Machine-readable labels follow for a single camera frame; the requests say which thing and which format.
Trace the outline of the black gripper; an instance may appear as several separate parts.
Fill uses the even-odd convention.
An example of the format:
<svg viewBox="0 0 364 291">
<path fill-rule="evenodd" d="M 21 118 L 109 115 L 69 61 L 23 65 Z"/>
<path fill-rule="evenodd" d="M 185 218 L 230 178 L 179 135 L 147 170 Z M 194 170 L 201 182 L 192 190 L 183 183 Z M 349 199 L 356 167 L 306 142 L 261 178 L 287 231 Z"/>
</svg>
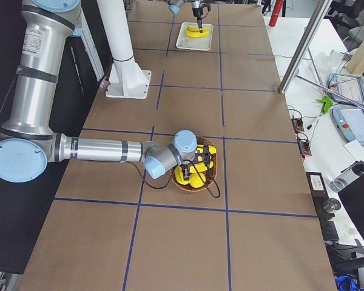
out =
<svg viewBox="0 0 364 291">
<path fill-rule="evenodd" d="M 178 167 L 178 170 L 181 172 L 184 179 L 189 179 L 190 177 L 190 165 L 189 164 L 182 164 Z"/>
<path fill-rule="evenodd" d="M 191 6 L 194 17 L 197 18 L 197 26 L 199 32 L 203 32 L 203 22 L 202 22 L 202 8 L 201 8 L 201 0 L 191 0 Z"/>
</svg>

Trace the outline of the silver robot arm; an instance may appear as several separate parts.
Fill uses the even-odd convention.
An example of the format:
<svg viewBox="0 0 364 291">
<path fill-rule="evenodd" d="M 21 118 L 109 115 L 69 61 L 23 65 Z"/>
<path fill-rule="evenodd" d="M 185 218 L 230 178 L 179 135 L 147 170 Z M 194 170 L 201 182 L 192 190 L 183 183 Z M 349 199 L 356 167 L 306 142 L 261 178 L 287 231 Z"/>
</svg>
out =
<svg viewBox="0 0 364 291">
<path fill-rule="evenodd" d="M 49 162 L 78 159 L 142 162 L 152 178 L 193 160 L 196 136 L 176 133 L 172 142 L 114 141 L 69 137 L 54 132 L 50 115 L 66 39 L 81 20 L 80 1 L 24 1 L 26 21 L 21 61 L 16 69 L 12 112 L 0 127 L 0 178 L 28 182 Z"/>
<path fill-rule="evenodd" d="M 198 31 L 203 33 L 203 3 L 200 0 L 169 0 L 165 1 L 168 4 L 169 10 L 173 15 L 176 15 L 180 12 L 181 8 L 185 3 L 190 3 L 192 6 L 193 16 L 197 19 Z"/>
</svg>

